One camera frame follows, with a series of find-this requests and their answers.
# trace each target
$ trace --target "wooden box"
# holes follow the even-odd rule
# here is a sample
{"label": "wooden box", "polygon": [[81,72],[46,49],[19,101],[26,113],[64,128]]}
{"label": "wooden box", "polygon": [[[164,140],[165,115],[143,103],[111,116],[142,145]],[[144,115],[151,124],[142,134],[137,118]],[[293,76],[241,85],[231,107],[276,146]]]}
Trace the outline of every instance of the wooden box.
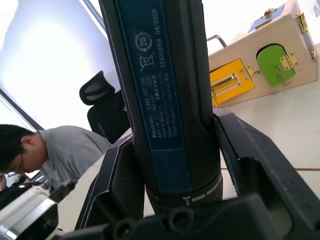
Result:
{"label": "wooden box", "polygon": [[214,107],[318,80],[318,54],[297,0],[268,9],[248,33],[210,54],[209,66]]}

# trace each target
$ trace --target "recycling symbol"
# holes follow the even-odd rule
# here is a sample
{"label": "recycling symbol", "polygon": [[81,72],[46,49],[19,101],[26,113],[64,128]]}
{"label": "recycling symbol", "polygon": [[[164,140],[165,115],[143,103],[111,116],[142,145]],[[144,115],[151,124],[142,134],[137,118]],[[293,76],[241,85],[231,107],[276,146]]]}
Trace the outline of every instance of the recycling symbol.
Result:
{"label": "recycling symbol", "polygon": [[144,31],[139,32],[135,36],[135,46],[139,51],[146,53],[152,46],[151,36]]}

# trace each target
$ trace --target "bosch screwdriver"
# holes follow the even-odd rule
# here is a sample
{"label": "bosch screwdriver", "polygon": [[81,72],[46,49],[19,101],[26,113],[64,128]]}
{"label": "bosch screwdriver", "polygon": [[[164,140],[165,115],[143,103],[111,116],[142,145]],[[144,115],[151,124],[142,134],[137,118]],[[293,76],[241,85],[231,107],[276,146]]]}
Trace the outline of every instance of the bosch screwdriver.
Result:
{"label": "bosch screwdriver", "polygon": [[102,0],[133,148],[157,214],[222,199],[201,0]]}

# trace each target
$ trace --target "green door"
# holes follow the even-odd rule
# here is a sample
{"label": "green door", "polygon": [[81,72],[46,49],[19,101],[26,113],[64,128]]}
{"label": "green door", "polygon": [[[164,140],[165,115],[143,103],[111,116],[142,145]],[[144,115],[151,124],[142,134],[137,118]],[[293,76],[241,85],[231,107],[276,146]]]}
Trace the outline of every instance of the green door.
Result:
{"label": "green door", "polygon": [[286,54],[283,46],[271,44],[260,49],[256,55],[260,70],[271,87],[284,83],[296,74],[293,69],[285,70],[280,61]]}

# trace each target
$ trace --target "window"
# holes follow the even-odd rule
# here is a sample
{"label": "window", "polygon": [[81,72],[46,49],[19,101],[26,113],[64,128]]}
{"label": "window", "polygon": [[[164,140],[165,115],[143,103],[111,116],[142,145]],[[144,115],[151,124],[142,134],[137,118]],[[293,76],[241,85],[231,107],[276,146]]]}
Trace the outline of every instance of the window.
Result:
{"label": "window", "polygon": [[18,2],[0,51],[0,89],[41,127],[90,130],[79,90],[100,70],[118,91],[108,40],[81,1]]}

